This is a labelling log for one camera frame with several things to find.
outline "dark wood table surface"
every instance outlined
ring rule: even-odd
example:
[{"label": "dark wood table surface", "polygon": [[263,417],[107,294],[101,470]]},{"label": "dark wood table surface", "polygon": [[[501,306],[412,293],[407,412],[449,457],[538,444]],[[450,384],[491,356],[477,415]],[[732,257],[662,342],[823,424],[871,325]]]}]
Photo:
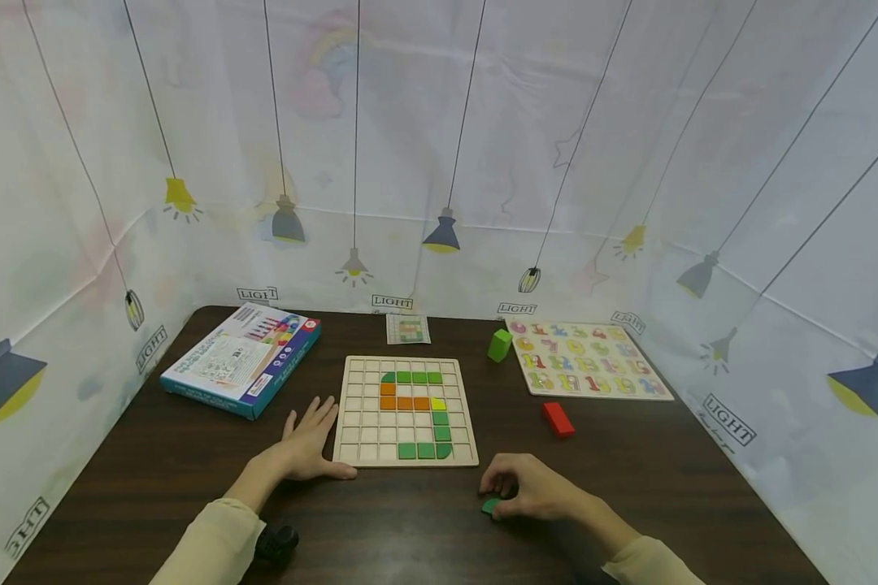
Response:
[{"label": "dark wood table surface", "polygon": [[683,402],[561,400],[576,435],[556,440],[513,353],[485,357],[500,323],[429,319],[431,345],[388,346],[383,315],[306,312],[322,336],[260,419],[166,394],[162,370],[232,310],[195,312],[7,584],[148,583],[291,409],[338,396],[352,353],[457,358],[482,466],[286,483],[262,516],[297,528],[296,556],[284,572],[252,566],[243,583],[613,583],[575,527],[480,512],[478,479],[499,451],[533,453],[597,493],[706,583],[826,583]]}]

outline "red rectangular block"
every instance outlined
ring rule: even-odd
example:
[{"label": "red rectangular block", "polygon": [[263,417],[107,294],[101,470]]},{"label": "red rectangular block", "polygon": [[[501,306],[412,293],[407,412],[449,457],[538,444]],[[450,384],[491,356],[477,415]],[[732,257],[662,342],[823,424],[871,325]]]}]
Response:
[{"label": "red rectangular block", "polygon": [[569,418],[558,402],[544,402],[543,415],[558,438],[564,439],[575,435],[576,430],[569,423]]}]

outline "beige sleeve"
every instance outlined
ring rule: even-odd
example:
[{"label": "beige sleeve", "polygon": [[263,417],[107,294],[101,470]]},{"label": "beige sleeve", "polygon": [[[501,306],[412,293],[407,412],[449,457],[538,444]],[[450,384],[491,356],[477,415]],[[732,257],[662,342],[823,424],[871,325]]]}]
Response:
[{"label": "beige sleeve", "polygon": [[240,501],[212,501],[185,529],[150,585],[237,585],[266,526]]},{"label": "beige sleeve", "polygon": [[602,569],[620,585],[702,585],[666,544],[649,536],[637,538]]}]

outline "wooden grid board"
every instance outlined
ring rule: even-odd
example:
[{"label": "wooden grid board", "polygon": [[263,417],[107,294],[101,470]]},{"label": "wooden grid board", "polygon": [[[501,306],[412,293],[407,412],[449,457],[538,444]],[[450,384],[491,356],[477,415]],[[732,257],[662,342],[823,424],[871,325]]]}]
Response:
[{"label": "wooden grid board", "polygon": [[531,394],[673,400],[622,327],[511,319],[507,328]]},{"label": "wooden grid board", "polygon": [[348,356],[334,461],[354,467],[474,467],[458,359]]}]

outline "toy box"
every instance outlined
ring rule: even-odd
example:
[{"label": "toy box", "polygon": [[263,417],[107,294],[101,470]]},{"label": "toy box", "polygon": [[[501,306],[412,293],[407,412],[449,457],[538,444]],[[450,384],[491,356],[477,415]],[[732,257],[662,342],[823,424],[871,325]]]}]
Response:
[{"label": "toy box", "polygon": [[259,417],[322,332],[318,319],[248,302],[160,381],[167,392]]}]

